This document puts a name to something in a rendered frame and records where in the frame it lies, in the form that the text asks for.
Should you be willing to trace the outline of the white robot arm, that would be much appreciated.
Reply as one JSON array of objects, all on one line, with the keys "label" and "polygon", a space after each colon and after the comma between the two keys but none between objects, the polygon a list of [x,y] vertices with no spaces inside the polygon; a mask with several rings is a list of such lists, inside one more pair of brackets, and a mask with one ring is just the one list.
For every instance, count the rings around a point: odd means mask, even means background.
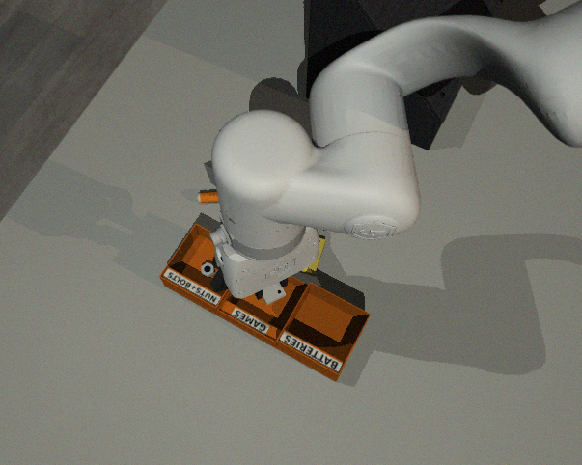
[{"label": "white robot arm", "polygon": [[556,139],[582,148],[582,0],[526,22],[414,19],[355,46],[312,85],[312,141],[279,111],[229,120],[204,163],[221,210],[214,247],[274,260],[306,227],[366,240],[410,229],[421,200],[403,98],[455,77],[507,88]]}]

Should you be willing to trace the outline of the orange aa battery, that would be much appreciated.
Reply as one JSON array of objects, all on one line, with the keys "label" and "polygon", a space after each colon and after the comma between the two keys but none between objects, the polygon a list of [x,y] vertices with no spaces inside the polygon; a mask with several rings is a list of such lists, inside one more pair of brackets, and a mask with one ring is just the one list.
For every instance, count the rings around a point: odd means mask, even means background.
[{"label": "orange aa battery", "polygon": [[200,192],[197,196],[199,203],[214,203],[219,202],[217,191],[216,192]]}]

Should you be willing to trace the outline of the white domino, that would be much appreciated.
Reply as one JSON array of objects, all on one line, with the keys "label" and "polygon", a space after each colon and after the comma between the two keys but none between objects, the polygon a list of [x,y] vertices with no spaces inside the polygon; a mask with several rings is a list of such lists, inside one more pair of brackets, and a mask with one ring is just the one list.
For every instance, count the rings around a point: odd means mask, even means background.
[{"label": "white domino", "polygon": [[278,282],[270,287],[263,289],[263,300],[266,305],[286,296],[281,284]]}]

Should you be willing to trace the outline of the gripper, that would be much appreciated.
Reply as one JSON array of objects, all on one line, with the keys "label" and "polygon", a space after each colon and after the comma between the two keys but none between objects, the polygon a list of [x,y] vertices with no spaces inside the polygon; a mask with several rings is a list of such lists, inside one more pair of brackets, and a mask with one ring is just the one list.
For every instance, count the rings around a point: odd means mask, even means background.
[{"label": "gripper", "polygon": [[285,287],[289,276],[313,264],[319,254],[319,243],[318,229],[306,227],[299,244],[274,260],[255,260],[234,250],[231,244],[220,244],[214,247],[215,261],[220,268],[210,284],[215,293],[228,289],[239,299],[255,293],[259,300],[263,289],[278,282]]}]

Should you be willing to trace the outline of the orange bin with nuts and bolts label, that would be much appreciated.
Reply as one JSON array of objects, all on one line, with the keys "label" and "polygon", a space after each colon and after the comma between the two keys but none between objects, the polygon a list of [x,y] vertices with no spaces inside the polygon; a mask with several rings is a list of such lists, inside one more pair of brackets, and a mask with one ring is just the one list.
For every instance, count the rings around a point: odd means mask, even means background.
[{"label": "orange bin with nuts and bolts label", "polygon": [[255,293],[215,293],[201,266],[212,264],[211,231],[195,224],[160,274],[164,286],[337,381],[371,314],[331,292],[288,277],[286,296],[266,305]]}]

